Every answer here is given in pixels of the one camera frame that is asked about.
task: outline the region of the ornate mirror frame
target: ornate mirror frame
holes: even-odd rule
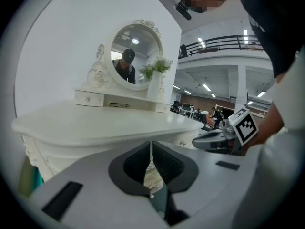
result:
[[[136,91],[140,91],[140,90],[145,90],[148,88],[149,86],[149,82],[143,83],[143,84],[132,84],[129,83],[127,81],[125,81],[123,78],[120,77],[120,75],[117,73],[117,71],[115,70],[113,63],[111,61],[111,49],[112,49],[112,44],[113,44],[113,40],[116,37],[117,33],[119,31],[121,31],[124,28],[128,28],[132,25],[137,25],[139,28],[142,28],[144,30],[146,30],[147,32],[149,32],[153,38],[155,39],[157,46],[159,48],[159,52],[160,52],[160,56],[163,57],[163,47],[162,47],[162,42],[161,42],[161,34],[158,30],[158,28],[155,27],[155,24],[153,21],[145,21],[145,20],[134,20],[134,21],[130,21],[126,24],[124,24],[123,26],[121,26],[120,28],[116,28],[115,30],[113,30],[113,32],[110,34],[109,36],[109,40],[107,42],[107,45],[104,46],[104,63],[106,64],[106,67],[109,71],[109,74],[111,74],[111,76],[114,78],[114,80],[120,84],[121,86],[128,88],[130,90],[136,90]]]

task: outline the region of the white vanity table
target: white vanity table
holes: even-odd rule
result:
[[[157,50],[144,40],[143,31],[154,38]],[[128,44],[135,36],[147,45]],[[98,61],[88,73],[88,82],[75,89],[74,100],[50,104],[12,123],[14,131],[24,139],[31,164],[37,166],[44,181],[85,156],[118,147],[136,147],[147,140],[194,148],[192,140],[203,124],[169,112],[170,104],[163,101],[162,82],[160,98],[155,101],[146,98],[149,82],[131,84],[117,73],[111,51],[120,53],[126,48],[147,60],[163,56],[161,35],[154,23],[132,21],[114,31],[107,45],[99,46]]]

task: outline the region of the ceiling light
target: ceiling light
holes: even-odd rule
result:
[[[139,44],[139,41],[137,39],[132,39],[133,44]]]
[[[266,93],[265,91],[262,91],[262,92],[261,92],[260,94],[258,94],[257,96],[258,96],[258,97],[261,97],[261,96],[263,96],[265,93]]]
[[[206,84],[204,84],[203,86],[204,86],[204,87],[206,88],[206,90],[208,90],[209,92],[211,91],[210,88],[209,88]]]

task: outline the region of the white vase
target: white vase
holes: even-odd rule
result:
[[[147,98],[150,100],[158,100],[160,93],[160,82],[162,73],[159,71],[154,71],[152,74],[151,82],[148,86]]]

